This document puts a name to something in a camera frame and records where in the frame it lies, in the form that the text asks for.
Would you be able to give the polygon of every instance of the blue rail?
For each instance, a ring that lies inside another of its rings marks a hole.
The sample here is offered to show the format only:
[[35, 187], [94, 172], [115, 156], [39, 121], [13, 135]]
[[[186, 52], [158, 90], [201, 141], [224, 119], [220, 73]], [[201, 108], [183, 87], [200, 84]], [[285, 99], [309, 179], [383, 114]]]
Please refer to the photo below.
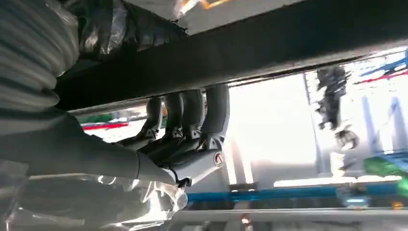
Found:
[[[397, 184], [393, 183], [377, 183], [367, 185], [367, 193], [369, 196], [382, 196], [396, 194]], [[319, 186], [306, 188], [282, 188], [260, 190], [257, 192], [205, 192], [205, 193], [190, 193], [188, 194], [189, 203], [199, 201], [254, 201], [276, 198], [330, 198], [336, 196], [335, 186]]]

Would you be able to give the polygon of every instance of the metal beam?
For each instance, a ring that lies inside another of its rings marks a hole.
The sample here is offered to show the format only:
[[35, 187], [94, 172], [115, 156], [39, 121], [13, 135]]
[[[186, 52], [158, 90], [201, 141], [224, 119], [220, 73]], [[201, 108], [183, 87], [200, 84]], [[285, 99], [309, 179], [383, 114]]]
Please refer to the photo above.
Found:
[[241, 220], [247, 215], [252, 221], [373, 221], [375, 219], [406, 220], [407, 210], [390, 208], [354, 209], [237, 209], [237, 210], [181, 210], [172, 217], [172, 222], [204, 222]]
[[306, 0], [60, 78], [87, 108], [357, 57], [407, 44], [408, 1]]

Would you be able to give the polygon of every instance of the red stripe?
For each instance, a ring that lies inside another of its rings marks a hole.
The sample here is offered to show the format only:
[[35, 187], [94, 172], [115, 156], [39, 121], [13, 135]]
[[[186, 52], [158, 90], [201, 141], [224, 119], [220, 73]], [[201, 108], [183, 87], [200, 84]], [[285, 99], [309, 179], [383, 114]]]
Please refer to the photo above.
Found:
[[405, 72], [402, 72], [402, 73], [399, 73], [399, 74], [396, 74], [396, 75], [387, 75], [387, 76], [381, 76], [381, 77], [378, 77], [378, 78], [371, 78], [371, 79], [363, 80], [361, 82], [357, 82], [355, 84], [371, 83], [371, 82], [378, 81], [378, 80], [381, 80], [381, 79], [391, 79], [391, 78], [394, 78], [394, 77], [397, 77], [397, 76], [403, 76], [403, 75], [406, 75], [406, 74], [408, 74], [408, 71], [405, 71]]
[[82, 127], [82, 129], [83, 130], [112, 129], [112, 128], [126, 127], [128, 125], [129, 125], [129, 123], [100, 124], [100, 125], [95, 125], [95, 126]]

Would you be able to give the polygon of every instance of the circular logo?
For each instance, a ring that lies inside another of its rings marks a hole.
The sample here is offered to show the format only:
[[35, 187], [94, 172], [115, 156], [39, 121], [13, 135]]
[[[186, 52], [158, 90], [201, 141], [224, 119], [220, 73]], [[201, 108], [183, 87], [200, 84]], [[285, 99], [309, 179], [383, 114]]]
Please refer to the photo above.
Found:
[[216, 153], [214, 156], [214, 163], [217, 167], [221, 166], [222, 163], [224, 162], [224, 157], [222, 156], [221, 153]]

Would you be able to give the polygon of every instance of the green object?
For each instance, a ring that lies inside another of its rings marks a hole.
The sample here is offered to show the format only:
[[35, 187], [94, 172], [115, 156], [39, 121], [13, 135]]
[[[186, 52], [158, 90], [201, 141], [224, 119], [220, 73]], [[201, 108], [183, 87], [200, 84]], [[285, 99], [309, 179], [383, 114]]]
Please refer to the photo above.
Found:
[[399, 195], [408, 197], [408, 173], [398, 166], [376, 156], [364, 160], [364, 169], [368, 174], [380, 177], [400, 176], [402, 179], [398, 181], [397, 192]]
[[394, 164], [377, 156], [365, 159], [364, 169], [370, 175], [381, 177], [390, 175], [401, 176], [404, 173]]
[[108, 114], [102, 114], [102, 115], [92, 115], [88, 116], [85, 118], [80, 118], [78, 119], [80, 124], [86, 124], [86, 123], [107, 123], [113, 119], [113, 116], [111, 113]]

